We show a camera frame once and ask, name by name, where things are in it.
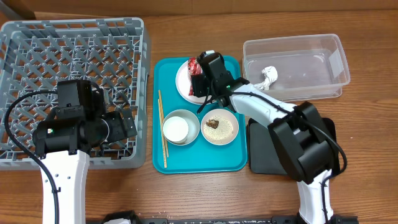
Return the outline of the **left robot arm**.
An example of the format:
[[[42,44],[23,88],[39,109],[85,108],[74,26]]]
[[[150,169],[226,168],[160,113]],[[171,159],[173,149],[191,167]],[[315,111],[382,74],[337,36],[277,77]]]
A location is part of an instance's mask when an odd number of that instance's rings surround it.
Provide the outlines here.
[[[88,80],[57,85],[58,106],[32,137],[44,190],[44,223],[85,223],[90,151],[136,136],[131,109],[107,111],[104,90]]]

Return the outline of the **grey bowl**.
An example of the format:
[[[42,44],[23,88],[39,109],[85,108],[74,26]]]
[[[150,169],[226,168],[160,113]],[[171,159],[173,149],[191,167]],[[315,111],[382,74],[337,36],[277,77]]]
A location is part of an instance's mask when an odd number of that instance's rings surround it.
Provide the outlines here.
[[[189,132],[188,132],[188,136],[187,136],[187,139],[185,140],[185,142],[183,142],[181,144],[174,144],[172,142],[170,142],[170,143],[172,143],[174,145],[178,145],[178,146],[184,146],[184,145],[187,145],[187,144],[190,144],[191,142],[193,142],[197,138],[197,136],[200,132],[200,123],[199,123],[198,118],[191,111],[180,109],[180,110],[174,110],[174,111],[170,112],[164,118],[164,122],[169,117],[173,117],[173,116],[179,116],[179,117],[185,119],[186,122],[188,123]]]

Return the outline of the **white paper cup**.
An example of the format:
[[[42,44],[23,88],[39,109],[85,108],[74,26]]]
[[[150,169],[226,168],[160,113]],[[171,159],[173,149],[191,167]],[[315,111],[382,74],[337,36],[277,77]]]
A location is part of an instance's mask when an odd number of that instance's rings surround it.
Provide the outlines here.
[[[181,144],[187,139],[189,127],[185,119],[173,116],[164,122],[163,131],[165,138],[169,142]]]

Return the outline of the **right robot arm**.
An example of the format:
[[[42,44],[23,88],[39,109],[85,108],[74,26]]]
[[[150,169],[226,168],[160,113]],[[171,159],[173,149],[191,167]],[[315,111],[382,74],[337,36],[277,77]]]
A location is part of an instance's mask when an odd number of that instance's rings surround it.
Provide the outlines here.
[[[268,129],[280,164],[297,182],[300,222],[335,222],[329,181],[346,170],[348,161],[316,107],[307,101],[300,105],[279,101],[248,80],[234,78],[218,52],[202,52],[196,61],[201,72],[192,78],[195,96],[205,97],[205,103],[215,101]]]

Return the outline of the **wooden chopstick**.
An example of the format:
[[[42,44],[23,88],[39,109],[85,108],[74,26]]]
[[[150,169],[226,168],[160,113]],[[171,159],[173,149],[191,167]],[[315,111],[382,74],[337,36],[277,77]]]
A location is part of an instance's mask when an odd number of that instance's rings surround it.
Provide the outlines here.
[[[167,140],[164,136],[164,131],[163,131],[163,125],[164,125],[164,109],[163,109],[163,104],[162,104],[162,94],[161,91],[158,90],[158,106],[159,106],[159,115],[160,115],[160,130],[162,133],[162,137],[163,137],[163,145],[164,145],[164,149],[165,149],[165,156],[166,158],[169,158],[169,149],[168,149],[168,144],[167,144]]]
[[[167,168],[167,155],[166,155],[166,150],[165,150],[165,143],[164,143],[164,135],[162,132],[162,108],[160,104],[160,99],[157,100],[158,102],[158,110],[159,110],[159,126],[160,126],[160,136],[161,136],[161,143],[162,143],[162,157],[163,157],[163,162],[164,162],[164,169]]]

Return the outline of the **pink bowl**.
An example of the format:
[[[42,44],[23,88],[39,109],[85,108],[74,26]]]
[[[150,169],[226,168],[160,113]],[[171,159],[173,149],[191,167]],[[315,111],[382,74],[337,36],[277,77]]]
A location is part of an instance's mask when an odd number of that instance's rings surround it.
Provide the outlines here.
[[[206,122],[206,120],[210,119],[213,116],[222,116],[231,121],[231,123],[233,125],[233,134],[228,139],[225,139],[224,141],[211,141],[204,135],[203,127],[205,125],[205,122]],[[202,135],[204,136],[204,138],[208,142],[210,142],[214,145],[217,145],[217,146],[223,146],[223,145],[227,145],[227,144],[231,143],[236,138],[236,136],[238,135],[238,132],[239,132],[239,123],[238,123],[238,120],[235,117],[235,115],[232,114],[232,112],[230,112],[228,110],[224,110],[224,109],[214,109],[214,110],[207,112],[207,114],[204,115],[204,117],[202,118],[201,132],[202,132]]]

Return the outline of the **white round plate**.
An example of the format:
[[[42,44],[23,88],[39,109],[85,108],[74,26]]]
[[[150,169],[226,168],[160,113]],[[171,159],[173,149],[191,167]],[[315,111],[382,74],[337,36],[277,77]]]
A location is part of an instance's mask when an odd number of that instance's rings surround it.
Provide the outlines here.
[[[176,78],[175,78],[175,85],[177,88],[178,93],[180,96],[188,101],[189,103],[193,103],[196,105],[201,105],[205,102],[205,97],[196,97],[193,95],[189,95],[191,82],[188,77],[188,61],[186,60],[178,69]]]

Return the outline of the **white tissue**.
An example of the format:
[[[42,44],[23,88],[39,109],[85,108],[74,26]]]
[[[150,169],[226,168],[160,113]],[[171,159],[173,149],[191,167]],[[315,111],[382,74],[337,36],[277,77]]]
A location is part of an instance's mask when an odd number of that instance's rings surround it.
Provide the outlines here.
[[[278,73],[274,66],[268,66],[262,69],[261,73],[264,76],[264,80],[254,86],[259,90],[268,90],[270,86],[277,81]]]

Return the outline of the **rice pile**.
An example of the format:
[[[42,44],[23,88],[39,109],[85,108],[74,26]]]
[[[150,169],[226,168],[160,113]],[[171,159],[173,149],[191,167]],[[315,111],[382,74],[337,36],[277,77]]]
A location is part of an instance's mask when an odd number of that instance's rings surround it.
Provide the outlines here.
[[[219,126],[217,129],[210,128],[206,125],[203,127],[204,135],[211,141],[224,141],[233,134],[233,125],[230,120],[222,116],[213,116],[210,119],[218,120]]]

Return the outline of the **red snack wrapper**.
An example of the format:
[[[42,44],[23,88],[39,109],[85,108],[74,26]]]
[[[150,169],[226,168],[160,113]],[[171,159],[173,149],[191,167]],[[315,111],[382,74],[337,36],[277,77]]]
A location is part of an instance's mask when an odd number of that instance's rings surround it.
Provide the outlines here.
[[[193,95],[193,84],[192,84],[192,77],[202,74],[202,69],[200,64],[197,62],[195,57],[191,57],[188,59],[188,79],[190,81],[190,91],[189,96]]]

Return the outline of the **brown food scrap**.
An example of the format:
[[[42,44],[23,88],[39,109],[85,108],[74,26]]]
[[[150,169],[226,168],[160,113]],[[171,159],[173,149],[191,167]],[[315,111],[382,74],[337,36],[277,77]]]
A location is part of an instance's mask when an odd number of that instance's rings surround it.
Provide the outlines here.
[[[209,119],[206,121],[206,125],[210,128],[217,129],[219,126],[219,121],[216,119]]]

